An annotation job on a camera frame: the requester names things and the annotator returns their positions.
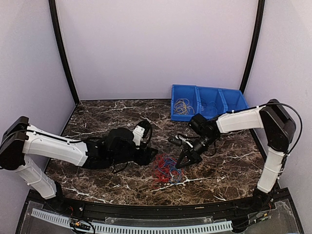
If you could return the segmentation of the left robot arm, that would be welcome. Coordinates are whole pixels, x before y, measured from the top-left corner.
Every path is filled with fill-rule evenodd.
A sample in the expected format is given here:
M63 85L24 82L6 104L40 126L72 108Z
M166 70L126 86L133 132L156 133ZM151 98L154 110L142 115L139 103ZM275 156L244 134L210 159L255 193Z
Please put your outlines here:
M150 122L143 120L132 131L119 127L106 136L73 140L45 132L29 124L28 117L21 116L3 134L0 167L17 173L42 198L49 200L57 212L63 213L69 202L62 197L60 184L50 179L30 155L58 159L90 170L129 162L145 166L158 153L148 145L152 134Z

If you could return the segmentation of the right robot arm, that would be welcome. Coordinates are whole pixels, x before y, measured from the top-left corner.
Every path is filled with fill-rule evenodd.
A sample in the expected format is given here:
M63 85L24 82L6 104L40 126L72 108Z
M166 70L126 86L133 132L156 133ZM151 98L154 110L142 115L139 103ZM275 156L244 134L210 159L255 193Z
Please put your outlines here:
M246 129L264 129L268 153L248 206L248 209L254 212L262 210L272 199L273 189L285 169L287 158L297 145L297 142L293 142L296 123L287 112L287 108L293 109L277 99L271 99L265 104L238 111L232 110L212 119L207 119L202 114L194 115L188 123L197 134L194 141L188 141L186 137L169 139L169 142L183 148L176 168L200 163L201 155L210 145L215 144L222 134Z

